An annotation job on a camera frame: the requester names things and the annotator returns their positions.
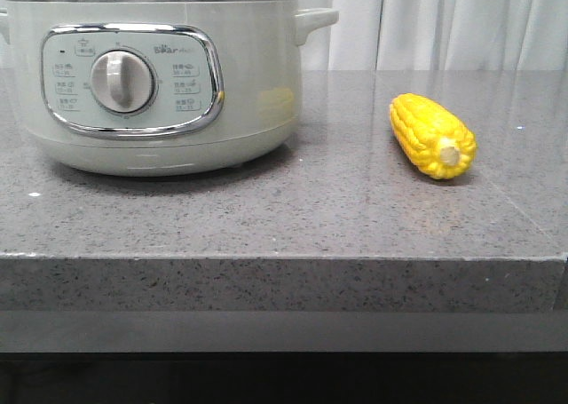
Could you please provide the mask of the yellow toy corn cob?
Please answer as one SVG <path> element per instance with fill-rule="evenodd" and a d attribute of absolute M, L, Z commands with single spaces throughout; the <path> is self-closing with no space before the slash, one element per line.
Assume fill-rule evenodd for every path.
<path fill-rule="evenodd" d="M 476 157 L 475 134 L 456 115 L 422 95 L 394 98 L 390 126 L 410 163 L 430 178 L 459 177 Z"/>

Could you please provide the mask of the pale green electric cooking pot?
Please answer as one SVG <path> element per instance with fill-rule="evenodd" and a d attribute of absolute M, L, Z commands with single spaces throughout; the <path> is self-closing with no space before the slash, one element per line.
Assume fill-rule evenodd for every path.
<path fill-rule="evenodd" d="M 281 145 L 301 109 L 300 48 L 338 19 L 297 0 L 6 4 L 26 129 L 58 162 L 133 177 Z"/>

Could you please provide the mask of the white pleated curtain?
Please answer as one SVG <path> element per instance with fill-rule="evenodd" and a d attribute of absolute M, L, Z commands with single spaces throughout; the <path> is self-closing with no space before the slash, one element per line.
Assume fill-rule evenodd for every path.
<path fill-rule="evenodd" d="M 306 70 L 564 70 L 567 0 L 298 0 L 338 22 L 302 49 Z"/>

